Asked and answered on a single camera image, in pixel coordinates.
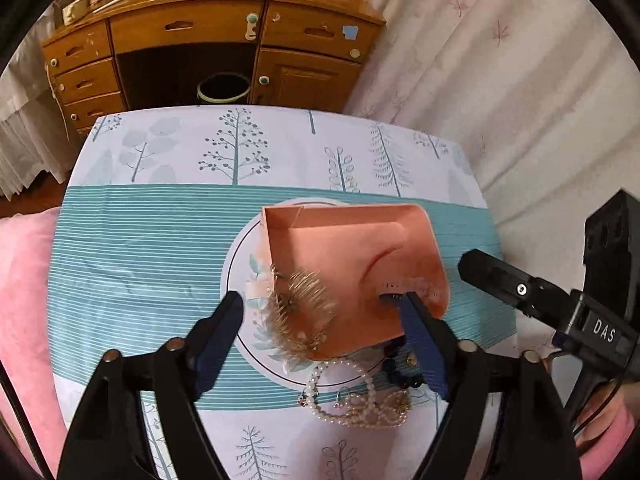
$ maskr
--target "wooden desk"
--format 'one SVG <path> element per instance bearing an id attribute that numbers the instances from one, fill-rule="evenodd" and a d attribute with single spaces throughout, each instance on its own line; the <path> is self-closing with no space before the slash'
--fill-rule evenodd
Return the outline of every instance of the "wooden desk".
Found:
<path id="1" fill-rule="evenodd" d="M 105 114 L 196 104 L 197 83 L 225 71 L 250 78 L 251 104 L 340 112 L 384 23 L 363 0 L 125 0 L 42 47 L 86 134 Z"/>

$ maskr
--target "screw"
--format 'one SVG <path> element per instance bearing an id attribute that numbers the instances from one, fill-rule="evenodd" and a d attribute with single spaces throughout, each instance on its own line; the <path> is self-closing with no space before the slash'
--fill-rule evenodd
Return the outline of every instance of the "screw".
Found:
<path id="1" fill-rule="evenodd" d="M 471 339 L 463 339 L 458 341 L 458 348 L 460 348 L 463 352 L 468 352 L 469 354 L 478 350 L 478 345 L 471 341 Z"/>
<path id="2" fill-rule="evenodd" d="M 173 352 L 175 350 L 179 350 L 184 346 L 184 339 L 181 337 L 172 337 L 169 341 L 166 342 L 166 349 L 169 352 Z"/>
<path id="3" fill-rule="evenodd" d="M 525 350 L 522 354 L 523 357 L 532 364 L 536 364 L 540 362 L 540 356 L 535 353 L 533 350 Z"/>
<path id="4" fill-rule="evenodd" d="M 119 357 L 120 357 L 120 352 L 118 352 L 115 348 L 112 348 L 111 350 L 107 350 L 104 353 L 104 355 L 102 356 L 102 360 L 105 363 L 110 363 L 111 361 L 115 361 Z"/>

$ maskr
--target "pearl necklace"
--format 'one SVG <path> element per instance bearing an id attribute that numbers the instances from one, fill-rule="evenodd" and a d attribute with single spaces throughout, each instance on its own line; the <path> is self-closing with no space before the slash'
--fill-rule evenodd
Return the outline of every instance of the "pearl necklace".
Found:
<path id="1" fill-rule="evenodd" d="M 345 415 L 333 415 L 324 411 L 320 408 L 316 399 L 320 376 L 331 365 L 347 365 L 355 368 L 367 386 L 366 397 L 360 394 L 349 394 L 347 396 L 347 413 Z M 397 428 L 406 422 L 406 413 L 410 407 L 410 400 L 408 394 L 400 390 L 389 394 L 381 404 L 376 404 L 376 388 L 373 385 L 373 378 L 356 361 L 342 358 L 321 362 L 314 368 L 311 378 L 301 394 L 300 405 L 310 409 L 318 419 L 325 422 L 336 422 L 353 428 L 386 430 L 388 428 Z"/>

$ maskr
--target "trash bin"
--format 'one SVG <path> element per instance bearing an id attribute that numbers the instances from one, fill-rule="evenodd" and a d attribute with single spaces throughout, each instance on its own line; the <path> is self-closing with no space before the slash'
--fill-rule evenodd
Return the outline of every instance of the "trash bin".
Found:
<path id="1" fill-rule="evenodd" d="M 198 85 L 198 100 L 209 105 L 244 105 L 248 101 L 250 86 L 251 81 L 242 74 L 220 72 Z"/>

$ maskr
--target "black bead bracelet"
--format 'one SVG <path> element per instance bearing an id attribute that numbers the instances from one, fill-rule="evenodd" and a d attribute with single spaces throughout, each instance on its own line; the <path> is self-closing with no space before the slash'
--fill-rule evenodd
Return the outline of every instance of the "black bead bracelet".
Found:
<path id="1" fill-rule="evenodd" d="M 400 386 L 403 390 L 407 388 L 420 388 L 424 384 L 422 374 L 412 376 L 404 376 L 396 369 L 396 357 L 398 357 L 399 349 L 406 344 L 404 336 L 393 339 L 384 348 L 385 360 L 382 361 L 382 369 L 386 372 L 386 378 L 391 384 Z"/>

